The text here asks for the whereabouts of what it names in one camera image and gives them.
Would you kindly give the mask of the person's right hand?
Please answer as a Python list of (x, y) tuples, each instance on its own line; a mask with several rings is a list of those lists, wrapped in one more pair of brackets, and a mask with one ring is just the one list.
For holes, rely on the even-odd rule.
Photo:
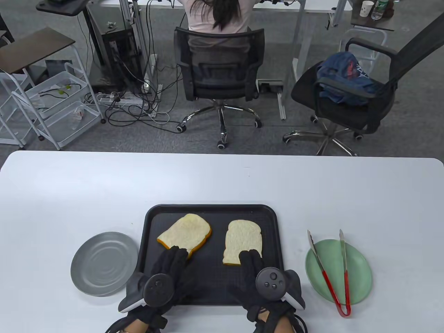
[(256, 288), (256, 276), (264, 268), (263, 260), (255, 249), (241, 251), (239, 254), (244, 287), (229, 285), (228, 292), (247, 311), (247, 319), (251, 322), (259, 320), (261, 310), (270, 315), (290, 317), (296, 309), (287, 301), (270, 301), (260, 295)]

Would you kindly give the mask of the person's left hand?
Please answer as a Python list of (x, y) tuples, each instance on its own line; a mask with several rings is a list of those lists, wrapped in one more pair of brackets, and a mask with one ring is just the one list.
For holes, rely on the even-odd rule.
[(163, 315), (195, 292), (196, 280), (187, 260), (186, 249), (173, 246), (163, 251), (151, 276), (139, 279), (137, 290), (141, 291), (141, 298), (135, 300), (135, 293), (131, 294), (130, 300), (138, 306), (129, 310), (127, 317), (152, 328), (165, 328), (168, 321)]

